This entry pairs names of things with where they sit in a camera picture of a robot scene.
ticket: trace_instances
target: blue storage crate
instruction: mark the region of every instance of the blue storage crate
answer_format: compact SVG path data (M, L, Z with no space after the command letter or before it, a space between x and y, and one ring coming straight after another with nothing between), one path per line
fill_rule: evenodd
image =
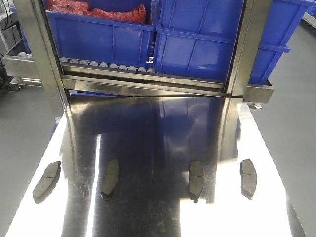
M88 2L91 9L122 12L144 3L147 15L151 13L151 0ZM60 57L146 67L154 40L155 23L143 25L51 11L47 11L47 15ZM23 39L30 53L24 33Z
M235 40L157 26L154 65L157 72L225 81ZM261 44L250 83L265 84L288 47Z
M162 0L164 28L235 37L243 0ZM273 0L262 43L286 46L313 0Z
M235 37L243 0L162 0L164 28Z
M315 6L310 6L309 8L307 8L306 12L308 14L310 14L311 16L316 16L316 7Z

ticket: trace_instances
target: metal frame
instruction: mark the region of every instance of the metal frame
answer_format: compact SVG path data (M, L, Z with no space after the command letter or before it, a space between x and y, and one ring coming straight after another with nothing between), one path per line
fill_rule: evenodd
M60 63L42 0L14 0L34 61L16 57L19 42L5 57L15 83L45 89L58 121L68 102L68 89L127 96L220 96L267 102L270 86L248 85L272 0L245 0L226 84L165 74L126 72Z
M305 12L303 19L316 29L316 19L313 16Z

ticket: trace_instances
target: gray floor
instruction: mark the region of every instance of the gray floor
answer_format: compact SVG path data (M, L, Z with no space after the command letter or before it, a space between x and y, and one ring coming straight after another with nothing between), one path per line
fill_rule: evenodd
M301 25L270 77L276 92L253 110L307 237L316 236L316 31ZM54 120L42 88L0 91L0 237L49 142Z
M9 228L54 123L42 88L0 90L0 237Z
M252 110L307 237L316 236L316 30L297 28L269 80L262 111Z

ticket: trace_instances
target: metal post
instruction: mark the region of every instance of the metal post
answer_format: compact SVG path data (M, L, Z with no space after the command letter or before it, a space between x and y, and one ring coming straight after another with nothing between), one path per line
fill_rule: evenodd
M225 92L245 95L272 0L245 0Z
M13 0L49 104L58 122L68 103L56 45L42 0Z

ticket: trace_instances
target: red plastic bag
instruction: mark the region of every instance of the red plastic bag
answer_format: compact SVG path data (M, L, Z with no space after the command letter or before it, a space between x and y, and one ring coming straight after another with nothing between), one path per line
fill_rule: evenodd
M83 15L84 11L90 10L90 3L75 0L49 0L48 10L59 11L64 13L72 13Z
M129 12L102 11L95 8L91 12L91 16L132 23L146 23L146 9L143 4Z

